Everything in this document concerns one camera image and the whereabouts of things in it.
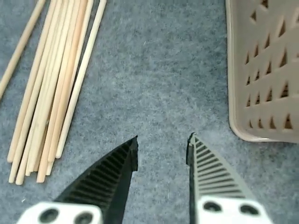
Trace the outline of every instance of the triangular hole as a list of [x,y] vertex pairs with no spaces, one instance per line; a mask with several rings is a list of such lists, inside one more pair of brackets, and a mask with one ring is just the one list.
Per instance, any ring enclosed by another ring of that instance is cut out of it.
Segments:
[[291,118],[290,118],[289,114],[285,119],[285,129],[293,129],[292,123],[291,123]]
[[260,93],[258,93],[257,98],[256,98],[256,105],[260,104]]
[[271,64],[271,62],[269,62],[268,69],[266,71],[266,75],[270,74],[271,72],[272,72],[272,64]]
[[272,101],[272,89],[270,89],[267,99],[266,99],[266,102],[270,102],[270,101]]
[[248,76],[246,85],[249,85],[249,84],[250,84],[250,76]]
[[284,56],[282,57],[280,65],[279,65],[280,68],[285,66],[287,64],[287,62],[288,62],[288,58],[287,58],[287,54],[286,54],[286,50],[285,50]]
[[259,127],[259,128],[263,128],[261,119],[258,120],[258,127]]
[[270,46],[270,34],[268,35],[268,38],[267,38],[267,40],[266,40],[266,44],[265,44],[265,49],[267,48],[267,47],[269,47]]
[[254,52],[254,57],[258,56],[258,45],[256,46],[256,50]]
[[284,90],[282,91],[280,98],[288,97],[289,96],[289,84],[286,83]]
[[265,8],[269,7],[268,0],[262,0],[261,5],[263,5]]
[[270,129],[276,129],[273,117],[270,119]]
[[285,33],[285,21],[283,21],[282,23],[278,37],[281,37],[284,33]]
[[260,71],[257,70],[257,73],[256,73],[256,80],[258,80],[260,78]]
[[256,22],[256,11],[254,11],[250,17],[251,19],[253,19],[254,22]]
[[248,64],[248,63],[249,63],[249,53],[247,54],[247,58],[246,58],[245,64]]
[[248,97],[247,104],[246,104],[246,107],[249,107],[249,106],[250,106],[250,95]]

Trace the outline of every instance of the floor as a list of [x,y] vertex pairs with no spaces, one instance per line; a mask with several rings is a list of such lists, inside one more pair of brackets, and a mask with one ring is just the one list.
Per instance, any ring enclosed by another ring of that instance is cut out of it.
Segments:
[[[34,3],[0,0],[0,77]],[[276,224],[299,223],[298,145],[245,142],[229,127],[224,0],[108,0],[62,159],[45,184],[34,175],[21,187],[8,184],[6,156],[42,25],[0,102],[0,223],[55,198],[138,134],[124,223],[186,224],[191,132],[227,159]]]

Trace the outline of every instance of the beige basket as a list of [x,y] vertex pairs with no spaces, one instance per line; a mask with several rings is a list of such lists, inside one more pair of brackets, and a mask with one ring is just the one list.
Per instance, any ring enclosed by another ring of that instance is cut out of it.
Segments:
[[226,0],[229,121],[247,141],[299,143],[299,0]]

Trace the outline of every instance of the gray carpet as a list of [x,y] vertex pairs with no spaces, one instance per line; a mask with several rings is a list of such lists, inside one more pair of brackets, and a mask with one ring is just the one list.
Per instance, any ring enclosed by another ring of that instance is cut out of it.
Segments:
[[[0,76],[34,2],[0,0]],[[299,223],[298,145],[245,142],[229,127],[224,0],[185,2],[108,0],[65,153],[45,184],[31,176],[19,187],[8,184],[6,157],[39,21],[0,103],[1,223],[14,223],[29,206],[55,198],[93,162],[138,134],[139,171],[124,223],[186,224],[185,149],[194,131],[232,164],[276,224]]]

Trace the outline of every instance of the bamboo skewer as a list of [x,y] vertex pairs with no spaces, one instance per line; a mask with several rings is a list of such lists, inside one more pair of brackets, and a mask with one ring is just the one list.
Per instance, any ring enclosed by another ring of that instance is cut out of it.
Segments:
[[31,119],[33,116],[33,112],[35,109],[35,105],[36,105],[36,99],[38,97],[39,94],[39,90],[40,90],[40,85],[41,82],[43,80],[43,73],[46,67],[46,63],[48,60],[48,55],[49,55],[49,51],[50,51],[50,46],[52,43],[52,36],[54,35],[54,30],[55,30],[55,26],[56,26],[56,21],[58,20],[58,16],[59,16],[59,11],[60,11],[60,4],[57,4],[57,7],[54,12],[54,16],[53,19],[51,21],[51,26],[50,26],[50,31],[48,34],[48,38],[47,38],[47,42],[46,42],[46,46],[44,49],[44,53],[42,56],[42,60],[41,60],[41,64],[39,66],[39,71],[36,77],[36,82],[32,91],[32,95],[29,101],[29,105],[28,105],[28,109],[25,115],[25,119],[24,119],[24,123],[21,129],[21,133],[20,133],[20,138],[18,140],[18,144],[17,144],[17,148],[15,150],[15,154],[14,154],[14,158],[13,158],[13,163],[12,163],[12,167],[11,167],[11,171],[10,171],[10,175],[9,175],[9,179],[8,182],[9,183],[13,183],[14,179],[15,179],[15,175],[18,171],[18,167],[20,164],[20,160],[24,151],[24,145],[25,145],[25,141],[28,135],[28,130],[30,127],[30,123],[31,123]]
[[49,162],[47,167],[47,176],[51,175],[52,168],[53,168],[54,162]]
[[[42,10],[45,2],[46,0],[40,0],[36,8],[39,6]],[[36,182],[44,182],[45,177],[51,174],[55,158],[60,158],[63,153],[106,0],[101,0],[98,5],[76,76],[93,4],[94,0],[50,0],[7,156],[7,161],[12,162],[9,183],[15,181],[17,185],[22,185],[24,177],[32,172],[38,172]],[[13,73],[26,45],[30,34],[24,39],[26,37],[24,33],[27,34],[29,24],[34,26],[32,18],[39,16],[36,15],[36,8],[11,58],[0,87],[6,81],[9,82],[10,78],[6,80],[7,74]],[[25,45],[19,52],[21,42]],[[11,67],[13,59],[17,61]]]
[[[56,28],[55,28],[54,40],[56,39],[57,29],[58,29],[58,24],[56,25]],[[51,49],[50,49],[50,55],[53,54],[53,50],[54,50],[54,45],[52,44]],[[47,61],[45,74],[49,73],[50,62],[51,62],[50,58]],[[50,82],[50,76],[45,76],[44,79],[43,79],[41,90],[45,89],[45,87],[49,85],[49,82]],[[30,176],[30,174],[31,174],[31,172],[29,171],[29,168],[28,168],[28,166],[29,166],[28,157],[29,157],[29,152],[30,152],[30,149],[31,149],[31,143],[32,143],[32,139],[33,139],[34,127],[36,126],[36,122],[37,122],[38,116],[40,114],[41,106],[42,106],[41,104],[42,104],[44,98],[45,98],[45,91],[43,91],[43,93],[39,94],[39,96],[38,96],[36,109],[35,109],[35,112],[34,112],[34,115],[33,115],[29,135],[27,137],[26,146],[25,146],[25,149],[24,149],[24,155],[23,156],[27,157],[27,165],[26,165],[26,172],[25,172],[26,176]]]
[[37,22],[37,19],[39,17],[39,15],[41,14],[42,10],[43,10],[43,7],[45,5],[45,2],[46,0],[39,0],[35,9],[33,10],[32,12],[32,15],[22,33],[22,36],[18,42],[18,45],[17,47],[15,48],[14,50],[14,53],[8,63],[8,66],[6,68],[6,71],[4,72],[4,75],[1,79],[1,82],[0,82],[0,100],[3,96],[3,93],[8,85],[8,82],[10,80],[10,78],[12,77],[13,75],[13,72],[19,62],[19,59],[22,55],[22,52],[28,42],[28,39],[29,37],[31,36],[31,33],[33,31],[33,28]]
[[39,43],[38,43],[38,46],[37,46],[37,49],[36,49],[36,55],[35,55],[35,58],[34,58],[34,61],[33,61],[33,64],[32,64],[32,68],[31,68],[31,71],[30,71],[30,75],[29,75],[28,83],[27,83],[26,90],[25,90],[25,93],[24,93],[24,98],[23,98],[23,101],[22,101],[22,104],[21,104],[18,119],[17,119],[16,125],[15,125],[13,138],[12,138],[10,149],[9,149],[8,156],[7,156],[7,161],[8,162],[13,162],[13,159],[14,159],[14,153],[15,153],[15,150],[16,150],[16,147],[17,147],[17,144],[18,144],[18,140],[19,140],[19,137],[20,137],[21,128],[22,128],[22,125],[23,125],[23,122],[24,122],[26,110],[27,110],[28,103],[29,103],[29,100],[30,100],[30,96],[31,96],[31,93],[32,93],[32,89],[33,89],[33,86],[34,86],[34,83],[35,83],[35,80],[36,80],[38,67],[39,67],[39,64],[41,62],[41,58],[42,58],[42,55],[43,55],[43,50],[44,50],[44,47],[45,47],[45,44],[46,44],[46,41],[47,41],[47,36],[48,36],[49,29],[50,29],[50,24],[51,24],[52,17],[53,17],[53,14],[54,14],[55,6],[56,6],[56,0],[51,1],[51,4],[49,6],[49,10],[48,10],[48,13],[47,13],[47,16],[46,16],[46,19],[45,19],[42,34],[41,34],[41,37],[40,37],[40,40],[39,40]]
[[69,4],[69,1],[64,1],[63,2],[63,10],[62,10],[62,17],[60,20],[58,32],[57,32],[57,37],[55,40],[54,44],[54,52],[52,55],[51,59],[51,64],[50,66],[50,83],[47,86],[46,94],[45,94],[45,99],[43,101],[43,107],[42,110],[40,111],[40,116],[37,120],[36,126],[34,127],[34,139],[32,140],[32,146],[30,149],[30,154],[29,154],[29,172],[33,172],[35,162],[38,156],[38,149],[41,145],[42,139],[43,139],[43,130],[46,127],[47,124],[47,118],[50,113],[54,93],[55,93],[55,87],[57,84],[58,80],[58,74],[59,74],[59,69],[61,66],[61,60],[64,52],[64,47],[66,43],[66,37],[70,25],[70,18],[71,18],[71,5]]
[[47,131],[47,135],[46,135],[46,141],[45,141],[45,144],[43,147],[43,153],[42,153],[42,157],[40,160],[40,166],[38,169],[37,182],[44,182],[44,179],[46,176],[46,171],[47,171],[47,166],[48,166],[49,149],[50,149],[54,124],[55,124],[55,119],[57,116],[59,100],[60,100],[60,96],[61,96],[61,92],[62,92],[62,86],[63,86],[63,81],[64,81],[64,75],[66,72],[66,66],[67,66],[67,62],[69,60],[69,56],[70,56],[71,41],[73,39],[74,30],[75,30],[75,26],[76,26],[79,4],[80,4],[80,2],[77,0],[70,1],[70,5],[72,5],[72,14],[71,14],[71,18],[70,18],[71,23],[70,23],[69,31],[67,34],[66,46],[64,49],[64,55],[63,55],[63,59],[62,59],[62,63],[61,63],[59,76],[58,76],[58,82],[57,82],[57,86],[56,86],[53,107],[51,109],[49,127],[48,127],[48,131]]
[[[44,141],[46,139],[46,133],[47,133],[47,127],[44,130],[43,143],[44,143]],[[43,144],[41,144],[41,147],[39,148],[39,152],[38,152],[38,157],[39,158],[42,155],[42,151],[43,151]],[[28,155],[27,156],[23,155],[22,160],[21,160],[21,164],[20,164],[20,167],[19,167],[19,171],[18,171],[16,180],[15,180],[15,184],[16,185],[22,185],[24,183],[25,169],[26,169],[26,165],[27,165],[27,160],[28,160]],[[38,167],[39,167],[39,159],[36,160],[34,171],[35,170],[37,171]]]
[[64,104],[66,102],[67,93],[69,91],[69,83],[70,83],[70,79],[71,79],[71,75],[73,72],[74,63],[75,63],[75,59],[76,59],[75,57],[76,57],[76,52],[77,52],[77,48],[78,48],[80,33],[82,30],[83,19],[84,19],[84,15],[85,15],[85,11],[86,11],[86,5],[87,5],[87,0],[81,0],[80,6],[79,6],[79,13],[78,13],[77,21],[76,21],[76,28],[74,31],[74,38],[73,38],[72,44],[71,44],[70,59],[68,61],[67,70],[66,70],[66,74],[65,74],[65,78],[64,78],[63,92],[62,92],[59,107],[58,107],[57,118],[55,121],[54,132],[52,135],[52,140],[51,140],[51,145],[50,145],[50,151],[49,151],[49,156],[48,156],[49,162],[54,162],[55,155],[56,155],[59,134],[60,134],[60,130],[62,127],[62,122],[63,122],[62,120],[63,120],[64,114],[65,114],[64,108],[67,106]]
[[[86,33],[87,33],[87,28],[88,28],[88,24],[89,24],[89,21],[90,21],[90,16],[91,16],[91,13],[92,13],[92,9],[93,9],[93,0],[88,0],[87,7],[86,7],[86,12],[85,12],[85,17],[84,17],[84,21],[83,21],[83,26],[82,26],[82,31],[81,31],[81,36],[80,36],[80,41],[79,41],[79,45],[78,45],[75,65],[74,65],[73,74],[72,74],[72,77],[71,77],[70,89],[69,89],[69,94],[68,94],[68,97],[67,97],[67,99],[68,99],[67,104],[69,103],[69,100],[70,100],[70,97],[71,97],[72,86],[73,86],[75,76],[76,76],[76,73],[77,73],[77,69],[78,69],[78,65],[79,65],[79,61],[80,61],[80,56],[81,56],[81,53],[82,53],[84,40],[85,40],[85,36],[86,36]],[[61,156],[62,156],[62,151],[57,150],[56,158],[59,159],[59,158],[61,158]]]
[[85,73],[87,70],[87,66],[88,66],[90,57],[91,57],[91,53],[92,53],[93,46],[95,43],[96,35],[100,28],[100,22],[101,22],[103,13],[104,13],[105,5],[106,5],[106,0],[101,0],[98,10],[97,10],[97,13],[96,13],[96,16],[95,16],[95,19],[94,19],[94,22],[93,22],[93,27],[92,27],[92,30],[91,30],[91,33],[90,33],[90,36],[89,36],[89,39],[87,42],[87,46],[86,46],[86,49],[85,49],[85,52],[83,55],[82,63],[81,63],[81,66],[80,66],[80,69],[79,69],[79,72],[77,75],[74,89],[73,89],[73,92],[71,95],[70,103],[69,103],[67,113],[66,113],[66,116],[64,119],[64,124],[63,124],[63,128],[62,128],[62,131],[60,134],[58,147],[57,147],[57,150],[61,151],[61,154],[63,152],[66,137],[67,137],[70,125],[71,125],[71,120],[72,120],[72,117],[73,117],[73,114],[75,111],[75,107],[77,104],[77,100],[78,100],[78,97],[80,94],[83,79],[84,79],[84,76],[85,76]]

